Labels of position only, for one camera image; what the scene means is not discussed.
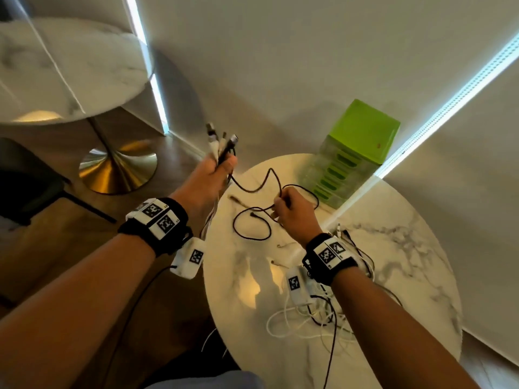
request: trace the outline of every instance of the hand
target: hand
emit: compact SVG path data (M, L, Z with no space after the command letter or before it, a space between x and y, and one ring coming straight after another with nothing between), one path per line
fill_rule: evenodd
M220 192L227 186L227 177L238 163L235 156L217 166L212 155L207 155L198 164L182 186L169 197L175 199L190 220L200 216L205 207L213 204L220 197Z
M278 222L302 248L323 232L315 217L314 206L294 187L284 188L281 197L274 199L272 218L278 216Z

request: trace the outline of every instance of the left hand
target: left hand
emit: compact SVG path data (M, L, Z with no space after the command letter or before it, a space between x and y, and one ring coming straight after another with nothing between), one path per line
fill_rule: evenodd
M237 163L235 156L228 156L217 166L213 156L207 155L184 184L169 197L180 203L189 219L194 220L202 215L205 207L219 199L220 192L227 186L227 177Z

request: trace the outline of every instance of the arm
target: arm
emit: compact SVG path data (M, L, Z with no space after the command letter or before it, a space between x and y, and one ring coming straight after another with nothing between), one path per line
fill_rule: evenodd
M206 157L170 197L190 220L218 198L236 164ZM119 234L0 321L0 386L69 387L93 357L155 253L138 236Z
M274 203L274 216L303 248L322 233L312 205L293 187ZM438 340L361 270L339 271L332 290L383 388L478 388Z

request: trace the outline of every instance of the marble veining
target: marble veining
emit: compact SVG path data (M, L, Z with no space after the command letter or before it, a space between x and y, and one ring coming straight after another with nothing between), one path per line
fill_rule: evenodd
M296 183L296 175L310 158L303 154L273 158L236 177L252 189L273 167L282 184ZM265 329L268 318L281 310L286 300L283 266L300 263L304 251L290 243L293 240L274 222L270 222L272 237L263 242L242 239L231 226L242 207L228 199L230 194L246 205L267 207L278 189L272 177L257 194L247 194L236 186L224 194L207 235L206 294L218 331L243 369L258 374L267 387L320 388L329 358L321 339L278 339ZM323 206L315 213L320 223L325 223L333 211ZM391 289L406 310L459 358L461 303L456 280L438 240L417 211L380 180L337 221L373 258L377 282ZM240 218L237 227L250 236L267 235L265 225L250 216ZM292 326L303 320L293 311L288 319ZM271 329L287 331L282 315L272 321ZM323 342L330 348L333 329L324 328L323 332L327 334ZM314 336L320 328L307 324L299 333ZM342 340L336 343L328 387L344 387L346 383L351 388L380 387L358 344Z
M98 22L0 23L0 122L59 123L125 104L152 73L147 47ZM38 118L43 112L46 117Z

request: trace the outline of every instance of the right hand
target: right hand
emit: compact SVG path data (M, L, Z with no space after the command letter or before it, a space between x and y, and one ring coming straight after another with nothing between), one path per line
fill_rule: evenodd
M277 217L278 222L302 248L306 248L309 241L323 232L315 217L314 206L294 187L284 188L281 197L274 199L272 218Z

